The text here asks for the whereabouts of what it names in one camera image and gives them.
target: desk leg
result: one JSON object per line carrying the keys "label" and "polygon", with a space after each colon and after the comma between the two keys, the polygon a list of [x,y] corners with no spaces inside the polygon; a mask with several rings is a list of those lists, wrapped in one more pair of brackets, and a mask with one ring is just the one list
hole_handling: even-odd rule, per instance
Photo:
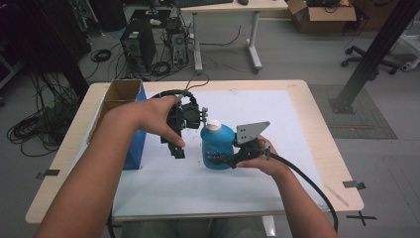
{"label": "desk leg", "polygon": [[254,12],[253,17],[253,27],[251,29],[251,38],[247,39],[248,49],[250,50],[251,58],[253,59],[254,66],[256,70],[260,70],[263,68],[262,62],[260,61],[259,55],[257,54],[256,50],[256,35],[257,35],[257,26],[259,24],[259,16],[260,12]]}
{"label": "desk leg", "polygon": [[198,42],[197,37],[197,14],[192,14],[192,24],[193,28],[192,31],[194,32],[194,62],[195,62],[195,72],[200,74],[203,72],[203,63],[201,62],[201,52],[200,52],[200,43]]}

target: floor mat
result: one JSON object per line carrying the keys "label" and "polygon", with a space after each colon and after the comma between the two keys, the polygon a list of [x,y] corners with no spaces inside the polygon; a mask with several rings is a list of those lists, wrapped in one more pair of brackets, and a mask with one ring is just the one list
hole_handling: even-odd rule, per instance
{"label": "floor mat", "polygon": [[310,84],[309,88],[333,138],[397,139],[365,89],[352,104],[355,114],[335,114],[328,99],[336,98],[344,85]]}

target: mouse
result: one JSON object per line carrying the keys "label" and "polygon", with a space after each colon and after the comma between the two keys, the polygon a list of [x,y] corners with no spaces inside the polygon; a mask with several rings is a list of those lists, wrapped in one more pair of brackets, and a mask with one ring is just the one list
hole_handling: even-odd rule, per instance
{"label": "mouse", "polygon": [[238,3],[244,6],[248,5],[249,0],[238,0]]}

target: office chair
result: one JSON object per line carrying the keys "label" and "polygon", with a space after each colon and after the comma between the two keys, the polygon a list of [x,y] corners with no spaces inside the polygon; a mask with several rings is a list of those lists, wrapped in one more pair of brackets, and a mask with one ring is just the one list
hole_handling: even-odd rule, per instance
{"label": "office chair", "polygon": [[[341,63],[342,67],[348,66],[349,62],[352,62],[352,61],[361,61],[362,57],[366,53],[364,50],[362,50],[362,49],[360,49],[356,46],[352,46],[352,47],[346,49],[346,55],[350,55],[352,52],[356,52],[357,54],[359,54],[361,56],[344,59]],[[391,70],[389,71],[389,74],[391,74],[391,75],[394,75],[398,71],[398,69],[400,68],[400,65],[398,65],[397,63],[394,63],[394,62],[391,62],[391,61],[388,61],[388,60],[385,60],[385,59],[383,59],[379,64],[391,67]],[[376,67],[374,69],[373,75],[371,76],[371,80],[374,80],[377,77],[378,74],[379,74],[379,70]]]}

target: computer tower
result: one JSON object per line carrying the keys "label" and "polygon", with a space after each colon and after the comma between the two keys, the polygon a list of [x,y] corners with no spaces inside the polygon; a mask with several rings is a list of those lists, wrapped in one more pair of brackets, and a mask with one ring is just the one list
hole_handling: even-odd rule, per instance
{"label": "computer tower", "polygon": [[131,21],[120,41],[131,70],[149,72],[157,51],[150,20]]}
{"label": "computer tower", "polygon": [[187,62],[187,47],[185,33],[180,31],[170,37],[173,64],[183,64]]}

